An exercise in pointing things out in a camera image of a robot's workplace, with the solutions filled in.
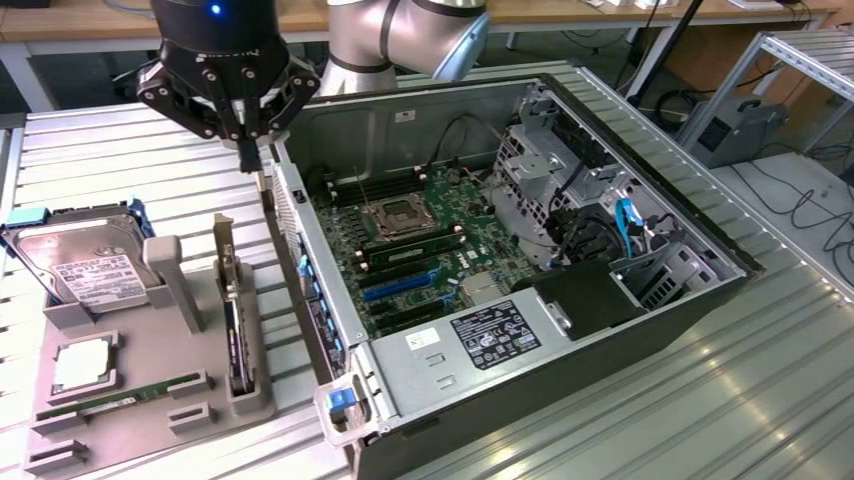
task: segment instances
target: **cpu socket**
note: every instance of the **cpu socket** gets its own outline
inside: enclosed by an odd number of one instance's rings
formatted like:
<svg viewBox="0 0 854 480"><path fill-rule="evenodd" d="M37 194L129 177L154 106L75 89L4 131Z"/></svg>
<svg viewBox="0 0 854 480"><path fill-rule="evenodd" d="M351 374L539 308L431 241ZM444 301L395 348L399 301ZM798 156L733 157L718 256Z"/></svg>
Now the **cpu socket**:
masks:
<svg viewBox="0 0 854 480"><path fill-rule="evenodd" d="M424 200L415 193L372 202L367 213L376 223L380 237L386 239L398 238L436 225Z"/></svg>

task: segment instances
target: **motherboard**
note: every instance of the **motherboard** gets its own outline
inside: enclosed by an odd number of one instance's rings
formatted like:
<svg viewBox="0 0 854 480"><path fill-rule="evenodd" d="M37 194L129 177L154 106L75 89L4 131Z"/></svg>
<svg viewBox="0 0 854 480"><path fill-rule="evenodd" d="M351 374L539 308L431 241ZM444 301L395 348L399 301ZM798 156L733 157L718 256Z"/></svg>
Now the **motherboard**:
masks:
<svg viewBox="0 0 854 480"><path fill-rule="evenodd" d="M483 194L488 180L447 167L412 175L312 198L372 338L499 298L538 271Z"/></svg>

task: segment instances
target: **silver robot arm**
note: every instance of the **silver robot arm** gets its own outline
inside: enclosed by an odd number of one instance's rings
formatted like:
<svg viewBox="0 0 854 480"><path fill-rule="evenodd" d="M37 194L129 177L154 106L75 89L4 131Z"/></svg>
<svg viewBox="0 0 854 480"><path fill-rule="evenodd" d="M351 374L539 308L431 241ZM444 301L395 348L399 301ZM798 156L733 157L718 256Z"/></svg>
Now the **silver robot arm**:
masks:
<svg viewBox="0 0 854 480"><path fill-rule="evenodd" d="M319 95L396 86L394 64L462 79L486 44L486 0L328 0L330 61Z"/></svg>

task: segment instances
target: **hard drive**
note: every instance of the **hard drive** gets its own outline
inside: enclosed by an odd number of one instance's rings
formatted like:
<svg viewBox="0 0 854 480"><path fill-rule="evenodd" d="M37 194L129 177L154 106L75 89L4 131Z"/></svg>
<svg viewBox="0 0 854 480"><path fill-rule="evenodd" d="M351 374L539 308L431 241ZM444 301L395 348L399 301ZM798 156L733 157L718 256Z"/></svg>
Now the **hard drive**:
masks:
<svg viewBox="0 0 854 480"><path fill-rule="evenodd" d="M0 226L0 244L36 276L53 304L80 302L104 313L148 302L163 282L143 262L154 236L141 202L55 210L19 208Z"/></svg>

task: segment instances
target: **warning label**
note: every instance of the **warning label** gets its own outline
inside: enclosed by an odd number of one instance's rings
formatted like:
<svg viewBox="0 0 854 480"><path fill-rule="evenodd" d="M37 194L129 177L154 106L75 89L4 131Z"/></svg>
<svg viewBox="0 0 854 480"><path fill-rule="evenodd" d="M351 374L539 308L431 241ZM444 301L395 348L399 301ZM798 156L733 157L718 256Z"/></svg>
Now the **warning label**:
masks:
<svg viewBox="0 0 854 480"><path fill-rule="evenodd" d="M511 300L451 320L468 357L480 370L540 346Z"/></svg>
<svg viewBox="0 0 854 480"><path fill-rule="evenodd" d="M53 265L51 269L85 307L145 295L127 255Z"/></svg>

